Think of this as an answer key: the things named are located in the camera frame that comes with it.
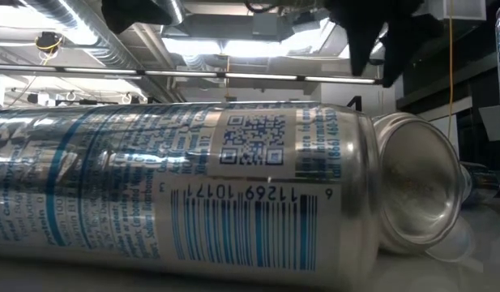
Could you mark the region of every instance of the yellow cable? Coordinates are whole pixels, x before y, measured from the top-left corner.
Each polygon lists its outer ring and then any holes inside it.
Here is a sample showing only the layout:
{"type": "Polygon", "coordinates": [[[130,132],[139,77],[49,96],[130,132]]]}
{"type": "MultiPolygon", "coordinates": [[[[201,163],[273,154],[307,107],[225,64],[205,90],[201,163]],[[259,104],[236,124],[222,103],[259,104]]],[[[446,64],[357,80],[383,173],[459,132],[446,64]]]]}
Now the yellow cable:
{"type": "Polygon", "coordinates": [[[48,57],[46,57],[46,60],[42,63],[42,66],[46,65],[46,63],[48,62],[48,60],[52,57],[52,52],[53,52],[53,49],[54,49],[54,48],[55,48],[55,47],[53,47],[53,48],[51,48],[51,49],[49,50],[48,57]]]}
{"type": "Polygon", "coordinates": [[[447,124],[447,138],[451,136],[451,116],[453,114],[453,0],[450,0],[450,113],[447,124]]]}
{"type": "MultiPolygon", "coordinates": [[[[226,56],[226,71],[227,72],[230,71],[230,56],[226,56]]],[[[228,78],[226,78],[225,80],[226,80],[226,95],[224,97],[229,97],[230,96],[230,92],[229,92],[230,80],[228,78]]]]}
{"type": "Polygon", "coordinates": [[[56,46],[60,45],[61,42],[62,42],[62,39],[64,38],[64,36],[62,36],[57,43],[53,44],[53,45],[50,45],[50,46],[47,46],[47,47],[40,47],[39,45],[37,45],[37,40],[39,40],[39,37],[36,38],[36,47],[38,49],[53,49],[55,48],[56,46]]]}

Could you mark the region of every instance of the fluorescent light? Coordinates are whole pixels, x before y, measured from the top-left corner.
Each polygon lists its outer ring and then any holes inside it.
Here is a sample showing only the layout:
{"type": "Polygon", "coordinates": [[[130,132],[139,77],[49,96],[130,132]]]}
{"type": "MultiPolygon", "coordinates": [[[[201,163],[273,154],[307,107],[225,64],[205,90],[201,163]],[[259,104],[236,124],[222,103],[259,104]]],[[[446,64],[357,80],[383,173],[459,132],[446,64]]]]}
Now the fluorescent light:
{"type": "Polygon", "coordinates": [[[34,46],[35,43],[32,42],[24,42],[24,41],[0,41],[0,46],[10,46],[10,47],[20,47],[20,46],[34,46]]]}
{"type": "Polygon", "coordinates": [[[104,75],[107,79],[141,80],[142,76],[104,75]]]}
{"type": "Polygon", "coordinates": [[[145,71],[147,75],[179,76],[179,77],[217,77],[216,73],[196,71],[145,71]]]}
{"type": "Polygon", "coordinates": [[[278,42],[229,41],[223,54],[240,58],[278,57],[288,54],[288,49],[278,42]]]}
{"type": "Polygon", "coordinates": [[[345,77],[316,77],[316,76],[307,76],[306,81],[346,83],[346,84],[374,84],[376,82],[376,80],[374,79],[345,78],[345,77]]]}
{"type": "Polygon", "coordinates": [[[180,55],[220,54],[220,47],[216,41],[175,40],[161,39],[170,53],[180,55]]]}
{"type": "Polygon", "coordinates": [[[53,68],[53,67],[21,66],[21,65],[0,65],[0,70],[12,70],[12,71],[45,71],[45,72],[56,71],[55,68],[53,68]]]}
{"type": "Polygon", "coordinates": [[[272,74],[246,74],[246,73],[226,73],[228,78],[243,79],[269,79],[269,80],[296,80],[294,75],[272,75],[272,74]]]}
{"type": "Polygon", "coordinates": [[[123,70],[123,69],[101,69],[101,68],[65,68],[66,72],[72,73],[103,73],[103,74],[120,74],[129,75],[136,74],[136,70],[123,70]]]}

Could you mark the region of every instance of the barcode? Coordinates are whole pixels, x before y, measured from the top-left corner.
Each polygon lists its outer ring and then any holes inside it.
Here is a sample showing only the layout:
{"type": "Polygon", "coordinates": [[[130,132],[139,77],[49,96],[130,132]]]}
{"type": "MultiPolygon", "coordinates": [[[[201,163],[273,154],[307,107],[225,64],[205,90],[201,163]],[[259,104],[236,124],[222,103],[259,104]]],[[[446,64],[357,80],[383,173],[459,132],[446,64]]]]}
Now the barcode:
{"type": "Polygon", "coordinates": [[[179,260],[260,268],[316,270],[318,197],[296,202],[232,200],[171,191],[173,243],[179,260]]]}

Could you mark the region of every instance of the table surface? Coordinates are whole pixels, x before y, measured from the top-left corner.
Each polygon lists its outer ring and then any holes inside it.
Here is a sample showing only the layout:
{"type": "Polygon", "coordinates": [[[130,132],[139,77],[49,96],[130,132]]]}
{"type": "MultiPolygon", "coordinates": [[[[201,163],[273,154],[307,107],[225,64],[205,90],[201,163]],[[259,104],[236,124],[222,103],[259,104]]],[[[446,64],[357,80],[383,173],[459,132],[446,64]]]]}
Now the table surface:
{"type": "MultiPolygon", "coordinates": [[[[465,209],[470,255],[454,263],[381,254],[363,291],[500,291],[500,200],[465,209]]],[[[0,259],[0,291],[291,291],[159,274],[0,259]]]]}

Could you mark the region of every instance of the qr code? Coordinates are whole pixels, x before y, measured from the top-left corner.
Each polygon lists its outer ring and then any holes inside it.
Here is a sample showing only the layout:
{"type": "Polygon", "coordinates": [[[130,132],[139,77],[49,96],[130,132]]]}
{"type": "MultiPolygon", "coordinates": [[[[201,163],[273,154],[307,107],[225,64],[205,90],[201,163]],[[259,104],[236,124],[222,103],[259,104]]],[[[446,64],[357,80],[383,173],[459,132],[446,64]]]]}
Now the qr code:
{"type": "Polygon", "coordinates": [[[283,165],[285,115],[230,115],[220,164],[283,165]]]}

